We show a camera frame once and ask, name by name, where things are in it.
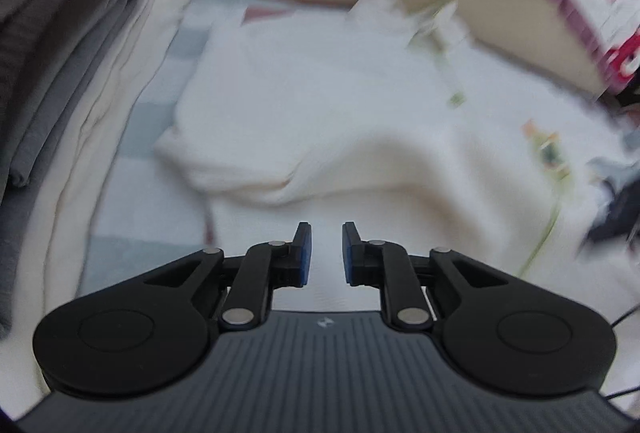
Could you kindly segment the cream waffle knit garment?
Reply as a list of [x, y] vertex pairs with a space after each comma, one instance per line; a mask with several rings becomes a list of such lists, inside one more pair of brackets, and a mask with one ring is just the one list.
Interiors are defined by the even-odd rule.
[[608, 195], [588, 162], [631, 164], [608, 114], [470, 42], [437, 50], [391, 0], [349, 10], [246, 10], [209, 33], [155, 145], [240, 254], [312, 227], [310, 279], [285, 311], [376, 309], [347, 286], [341, 228], [410, 253], [453, 249], [586, 304], [616, 324], [605, 381], [639, 381], [639, 251], [583, 245]]

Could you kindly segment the folded cream garment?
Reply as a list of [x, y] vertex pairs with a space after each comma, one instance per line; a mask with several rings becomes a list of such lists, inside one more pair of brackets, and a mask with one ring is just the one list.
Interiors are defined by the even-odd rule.
[[189, 0], [142, 0], [67, 123], [29, 217], [13, 323], [1, 342], [1, 408], [24, 416], [47, 395], [32, 353], [40, 319], [76, 294], [91, 219], [130, 112], [156, 75]]

